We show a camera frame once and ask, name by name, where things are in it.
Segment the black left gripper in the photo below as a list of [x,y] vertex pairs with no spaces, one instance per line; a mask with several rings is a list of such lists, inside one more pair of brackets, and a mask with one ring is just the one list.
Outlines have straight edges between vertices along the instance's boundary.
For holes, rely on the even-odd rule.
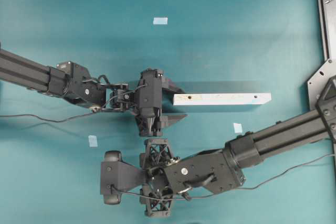
[[[146,69],[141,72],[140,80],[134,90],[128,84],[112,86],[109,105],[113,112],[129,111],[134,115],[140,136],[161,136],[156,122],[161,115],[162,92],[185,94],[171,79],[159,69]],[[187,114],[168,114],[160,117],[160,127],[169,127]]]

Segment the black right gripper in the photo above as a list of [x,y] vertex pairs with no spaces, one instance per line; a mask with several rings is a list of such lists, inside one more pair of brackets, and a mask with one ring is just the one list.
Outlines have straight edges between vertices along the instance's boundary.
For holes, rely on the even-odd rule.
[[150,138],[145,142],[145,152],[140,154],[140,166],[145,179],[140,189],[140,204],[145,206],[148,217],[168,217],[174,196],[180,194],[167,178],[164,169],[178,162],[169,141],[165,138]]

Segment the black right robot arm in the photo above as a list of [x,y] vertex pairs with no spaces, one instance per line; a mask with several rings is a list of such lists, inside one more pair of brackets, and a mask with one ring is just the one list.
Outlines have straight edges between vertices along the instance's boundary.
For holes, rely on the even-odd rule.
[[140,161],[148,180],[140,191],[140,202],[145,205],[147,216],[167,217],[172,201],[189,200],[190,190],[203,187],[216,195],[240,189],[245,182],[244,168],[324,138],[335,139],[335,77],[326,83],[314,110],[264,130],[240,135],[222,149],[176,159],[167,140],[147,140]]

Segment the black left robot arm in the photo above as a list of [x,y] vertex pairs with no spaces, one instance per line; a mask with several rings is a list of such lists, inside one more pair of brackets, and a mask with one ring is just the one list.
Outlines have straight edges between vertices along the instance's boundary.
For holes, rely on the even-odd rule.
[[94,78],[87,68],[71,62],[44,66],[4,49],[1,50],[1,80],[50,97],[99,112],[130,111],[143,137],[162,136],[162,130],[185,118],[163,113],[163,93],[184,91],[160,69],[146,69],[134,90],[127,83],[111,84],[105,75]]

